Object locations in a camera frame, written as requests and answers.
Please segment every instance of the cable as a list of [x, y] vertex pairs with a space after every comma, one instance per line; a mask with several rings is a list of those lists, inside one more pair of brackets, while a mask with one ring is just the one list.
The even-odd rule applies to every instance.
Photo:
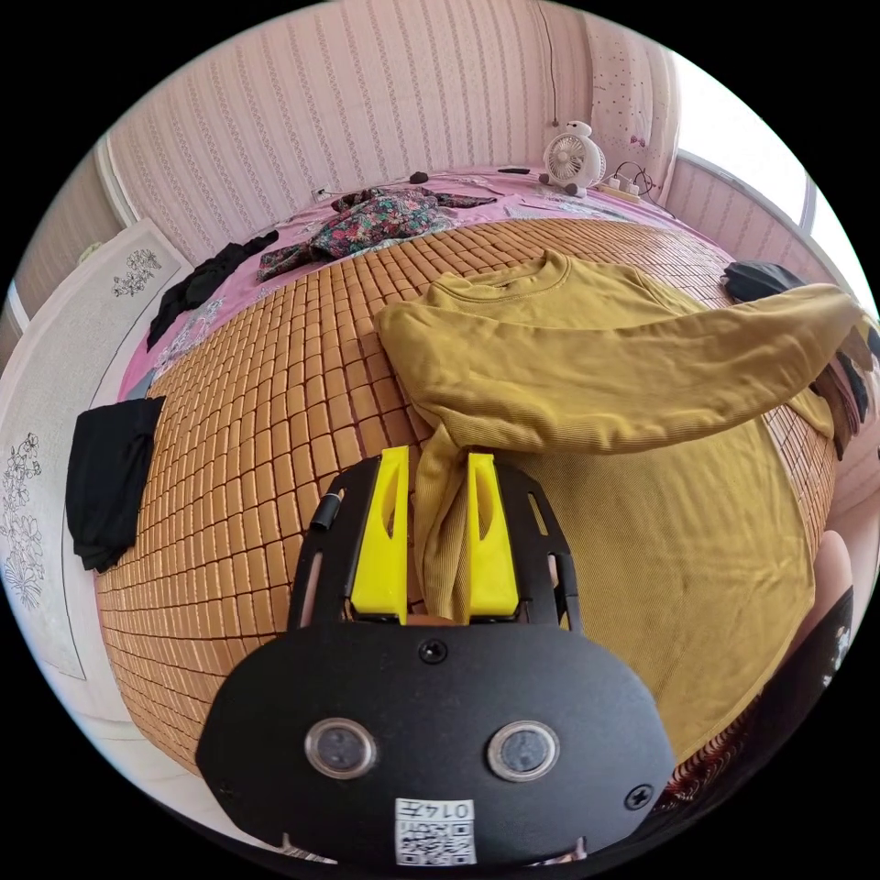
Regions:
[[642, 197], [646, 198], [655, 208], [659, 208], [661, 211], [665, 212], [666, 214], [669, 214], [669, 216], [672, 217], [673, 220], [677, 220], [678, 218], [668, 208], [664, 208], [663, 205], [658, 204], [651, 197], [651, 191], [659, 189], [659, 187], [657, 186], [656, 183], [654, 183], [652, 178], [648, 176], [647, 171], [638, 162], [633, 162], [633, 161], [621, 162], [621, 164], [617, 166], [617, 170], [614, 172], [613, 176], [617, 177], [618, 174], [620, 174], [620, 172], [621, 172], [621, 168], [625, 168], [627, 165], [634, 165], [639, 170], [639, 173], [636, 174], [635, 177], [632, 178], [632, 183], [636, 183], [640, 177], [644, 181], [644, 192], [642, 192], [642, 190], [640, 188], [639, 198], [640, 199]]
[[550, 48], [550, 84], [553, 86], [553, 127], [559, 128], [559, 113], [558, 108], [556, 107], [556, 79], [553, 75], [553, 40], [550, 39], [550, 26], [547, 24], [547, 18], [544, 14], [544, 10], [541, 8], [541, 4], [535, 4], [538, 7], [538, 12], [541, 13], [541, 18], [544, 20], [544, 30], [547, 32], [547, 46]]

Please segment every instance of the sweater sleeve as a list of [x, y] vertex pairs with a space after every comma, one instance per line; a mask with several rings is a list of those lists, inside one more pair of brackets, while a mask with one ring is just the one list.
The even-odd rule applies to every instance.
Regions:
[[418, 302], [387, 307], [377, 324], [412, 402], [458, 448], [616, 455], [715, 435], [787, 402], [862, 316], [817, 284], [619, 330]]

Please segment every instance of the yellow sweater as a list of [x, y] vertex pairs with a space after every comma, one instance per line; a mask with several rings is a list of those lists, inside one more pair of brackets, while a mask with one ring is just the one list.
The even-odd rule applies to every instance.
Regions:
[[[804, 391], [862, 317], [829, 285], [704, 310], [637, 269], [549, 251], [383, 310], [382, 344], [434, 428], [413, 529], [429, 612], [462, 619], [465, 454], [492, 448], [542, 484], [588, 637], [642, 678], [689, 757], [772, 675], [813, 601], [758, 416]], [[799, 403], [827, 431], [823, 401]]]

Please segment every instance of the small fan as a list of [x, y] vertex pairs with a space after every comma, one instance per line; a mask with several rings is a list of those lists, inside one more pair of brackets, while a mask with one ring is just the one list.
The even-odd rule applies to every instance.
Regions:
[[592, 133], [586, 122], [569, 122], [566, 131], [547, 145], [547, 171], [538, 180], [581, 197], [589, 187], [600, 183], [605, 177], [605, 154], [589, 139]]

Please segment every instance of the dark fabric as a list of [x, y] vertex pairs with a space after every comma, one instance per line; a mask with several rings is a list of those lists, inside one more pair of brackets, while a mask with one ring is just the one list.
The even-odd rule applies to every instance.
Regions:
[[868, 412], [868, 389], [864, 386], [862, 376], [847, 355], [844, 355], [842, 351], [839, 351], [837, 353], [837, 359], [843, 367], [843, 372], [846, 373], [847, 380], [850, 382], [852, 396], [855, 398], [855, 405], [859, 411], [859, 422], [864, 423], [864, 417]]
[[657, 842], [692, 825], [736, 794], [763, 769], [807, 718], [840, 668], [853, 627], [850, 587], [779, 667], [747, 710], [743, 737], [713, 784], [677, 808], [657, 807], [634, 835], [616, 846]]
[[67, 527], [86, 570], [112, 568], [138, 536], [138, 514], [164, 397], [80, 414], [67, 467]]
[[253, 257], [276, 241], [278, 241], [278, 231], [273, 229], [265, 236], [251, 238], [244, 245], [231, 242], [215, 257], [207, 259], [198, 266], [192, 275], [168, 288], [159, 303], [159, 313], [149, 325], [147, 351], [162, 339], [179, 315], [205, 304], [217, 288], [248, 257]]
[[268, 281], [312, 262], [351, 257], [383, 241], [413, 238], [430, 232], [439, 208], [475, 207], [495, 199], [428, 192], [422, 187], [373, 187], [352, 192], [333, 202], [338, 216], [328, 220], [309, 241], [279, 247], [263, 254], [257, 278]]
[[733, 262], [724, 270], [724, 276], [727, 293], [738, 303], [763, 300], [774, 293], [785, 293], [807, 284], [785, 267], [760, 260]]
[[427, 198], [434, 198], [437, 200], [437, 205], [441, 208], [476, 208], [482, 204], [492, 204], [493, 202], [498, 201], [498, 199], [491, 197], [479, 198], [475, 195], [454, 195], [451, 192], [432, 192], [431, 190], [426, 190], [423, 186], [411, 188], [373, 186], [368, 190], [350, 192], [348, 195], [336, 199], [335, 202], [330, 204], [330, 207], [333, 208], [334, 211], [342, 213], [349, 208], [353, 208], [356, 204], [368, 202], [370, 199], [387, 195], [402, 194], [423, 195]]
[[837, 460], [843, 461], [843, 453], [853, 439], [853, 427], [847, 413], [846, 400], [831, 366], [821, 371], [816, 381], [810, 385], [810, 389], [820, 397], [824, 397], [828, 404], [834, 424], [834, 451], [837, 453]]

